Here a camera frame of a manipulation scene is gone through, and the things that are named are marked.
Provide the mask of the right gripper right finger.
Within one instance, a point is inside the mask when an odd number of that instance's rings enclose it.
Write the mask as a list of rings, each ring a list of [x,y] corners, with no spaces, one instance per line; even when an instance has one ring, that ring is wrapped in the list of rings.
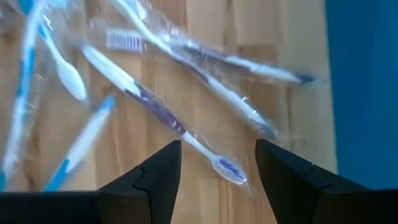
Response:
[[[352,223],[347,197],[369,190],[266,139],[256,140],[255,157],[277,223]]]

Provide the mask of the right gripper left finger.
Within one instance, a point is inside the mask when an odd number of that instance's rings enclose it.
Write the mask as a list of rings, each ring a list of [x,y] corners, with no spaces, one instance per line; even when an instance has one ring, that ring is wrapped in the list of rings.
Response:
[[[180,183],[182,143],[174,140],[99,189],[103,223],[170,224]]]

